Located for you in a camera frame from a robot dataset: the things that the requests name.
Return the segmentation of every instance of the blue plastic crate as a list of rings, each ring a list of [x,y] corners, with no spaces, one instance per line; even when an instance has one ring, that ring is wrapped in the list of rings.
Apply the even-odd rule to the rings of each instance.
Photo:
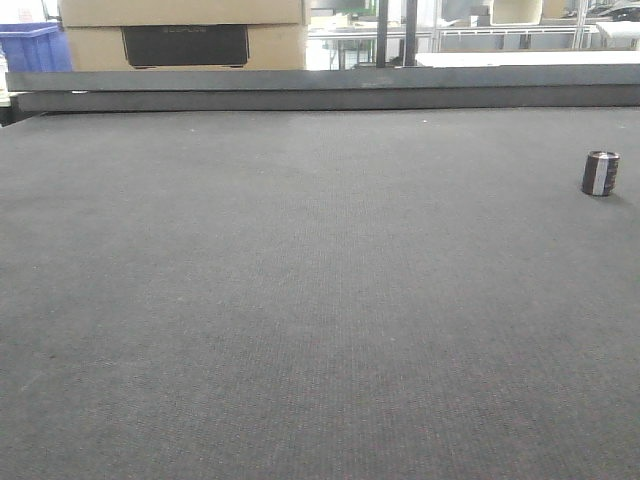
[[[68,72],[71,55],[57,23],[0,24],[0,44],[10,72]]]

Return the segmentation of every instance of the small cylindrical object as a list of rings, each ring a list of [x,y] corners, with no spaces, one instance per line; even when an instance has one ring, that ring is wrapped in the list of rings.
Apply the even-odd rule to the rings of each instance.
[[[582,191],[596,197],[610,195],[616,185],[619,161],[620,155],[617,153],[589,152],[587,165],[584,167]]]

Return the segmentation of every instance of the gray metal beam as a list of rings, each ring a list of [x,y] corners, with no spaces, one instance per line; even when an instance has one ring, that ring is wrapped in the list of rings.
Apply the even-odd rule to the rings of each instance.
[[[387,29],[389,28],[389,0],[378,3],[378,41],[376,48],[376,67],[387,66]]]
[[[397,110],[640,106],[640,86],[554,86],[284,92],[25,93],[25,112]]]
[[[416,33],[418,30],[418,0],[407,0],[407,35],[404,43],[404,66],[416,65]]]
[[[640,65],[361,69],[345,72],[9,73],[10,91],[314,91],[411,88],[636,85]]]

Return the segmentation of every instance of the table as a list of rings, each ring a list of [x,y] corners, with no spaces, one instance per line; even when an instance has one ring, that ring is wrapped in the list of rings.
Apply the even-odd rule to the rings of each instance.
[[[547,108],[0,130],[0,477],[639,477],[638,129]],[[594,148],[622,154],[608,199],[578,188]]]
[[[632,40],[632,49],[638,49],[640,25],[637,22],[598,22],[596,27],[601,34],[605,47],[610,40],[625,39]]]
[[[416,60],[429,67],[484,67],[498,65],[636,65],[636,51],[467,52],[419,53]]]

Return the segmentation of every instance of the white table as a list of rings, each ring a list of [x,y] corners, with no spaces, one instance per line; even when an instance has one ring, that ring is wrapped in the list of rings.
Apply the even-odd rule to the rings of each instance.
[[[638,51],[465,52],[419,53],[424,67],[487,67],[499,65],[608,65],[640,63]]]
[[[603,45],[606,46],[609,40],[632,40],[632,48],[638,49],[638,39],[640,38],[640,23],[638,22],[597,22],[596,27],[600,32]]]

